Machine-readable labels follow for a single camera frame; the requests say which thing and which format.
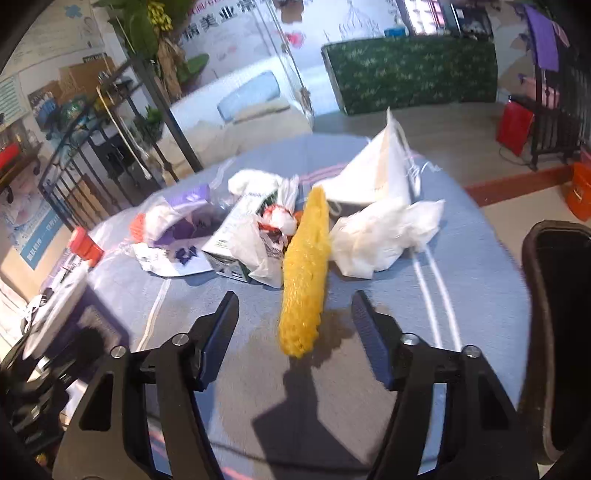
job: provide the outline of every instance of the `purple towel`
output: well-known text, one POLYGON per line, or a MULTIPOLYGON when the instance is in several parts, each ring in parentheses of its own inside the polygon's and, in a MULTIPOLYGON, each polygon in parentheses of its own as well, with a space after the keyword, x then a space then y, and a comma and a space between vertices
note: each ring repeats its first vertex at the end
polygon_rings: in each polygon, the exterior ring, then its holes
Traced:
POLYGON ((557 72, 558 49, 552 21, 529 5, 524 6, 535 40, 535 61, 541 69, 557 72))

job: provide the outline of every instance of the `blue tablecloth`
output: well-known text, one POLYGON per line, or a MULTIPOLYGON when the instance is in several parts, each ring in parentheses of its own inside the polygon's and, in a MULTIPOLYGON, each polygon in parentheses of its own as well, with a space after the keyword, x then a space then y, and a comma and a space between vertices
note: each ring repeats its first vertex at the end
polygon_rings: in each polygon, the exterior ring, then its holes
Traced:
MULTIPOLYGON (((266 145, 187 178, 170 190, 222 178, 243 168, 302 177, 332 176, 364 146, 346 135, 306 135, 266 145)), ((330 265, 320 337, 301 361, 281 353, 277 323, 282 291, 215 273, 164 280, 111 252, 91 273, 101 302, 126 326, 132 349, 160 346, 215 310, 233 290, 240 319, 216 382, 196 394, 216 457, 228 478, 364 478, 381 444, 395 393, 374 379, 350 318, 356 290, 393 315, 402 329, 432 345, 482 348, 517 404, 525 374, 530 300, 509 253, 472 199, 445 172, 425 168, 423 199, 446 201, 441 231, 426 252, 405 253, 371 281, 344 278, 330 265)), ((95 229, 109 249, 128 236, 137 209, 95 229)), ((434 465, 443 424, 444 388, 436 388, 424 468, 434 465)))

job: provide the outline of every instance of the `metal screw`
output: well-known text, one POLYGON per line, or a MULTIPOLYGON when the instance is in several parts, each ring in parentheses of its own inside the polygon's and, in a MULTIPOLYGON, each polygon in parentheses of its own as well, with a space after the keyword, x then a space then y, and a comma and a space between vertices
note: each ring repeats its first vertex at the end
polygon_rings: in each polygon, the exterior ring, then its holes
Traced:
POLYGON ((111 356, 113 358, 121 358, 122 356, 125 355, 126 351, 127 351, 127 348, 125 348, 122 345, 117 345, 111 349, 111 356))
POLYGON ((478 358, 482 355, 482 351, 474 345, 466 345, 462 351, 469 358, 478 358))
POLYGON ((189 341, 189 336, 186 333, 177 333, 175 336, 173 336, 173 343, 176 346, 184 345, 188 341, 189 341))
POLYGON ((404 345, 416 345, 420 342, 420 338, 414 333, 405 333, 402 336, 402 342, 404 345))

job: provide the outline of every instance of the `green patterned fabric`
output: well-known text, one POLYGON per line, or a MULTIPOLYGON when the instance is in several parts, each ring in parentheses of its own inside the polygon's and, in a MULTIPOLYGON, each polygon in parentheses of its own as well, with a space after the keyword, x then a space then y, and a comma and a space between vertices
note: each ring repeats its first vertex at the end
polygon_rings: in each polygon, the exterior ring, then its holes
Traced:
POLYGON ((322 53, 341 110, 348 115, 496 99, 496 54, 489 42, 370 38, 328 44, 322 53))

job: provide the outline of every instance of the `wooden floor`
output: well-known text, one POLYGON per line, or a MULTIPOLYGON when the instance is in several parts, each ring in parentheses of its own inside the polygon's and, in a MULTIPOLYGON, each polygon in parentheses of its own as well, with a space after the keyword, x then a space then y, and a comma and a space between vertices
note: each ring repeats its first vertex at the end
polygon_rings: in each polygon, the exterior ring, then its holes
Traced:
MULTIPOLYGON (((524 159, 506 148, 499 154, 501 146, 495 137, 502 111, 500 103, 454 103, 397 109, 393 113, 413 150, 443 168, 462 186, 471 186, 531 171, 523 165, 524 159)), ((332 112, 316 117, 314 132, 374 137, 384 126, 385 112, 357 116, 332 112)), ((522 156, 528 160, 526 149, 522 156)), ((540 170, 559 165, 556 156, 540 158, 540 170)))

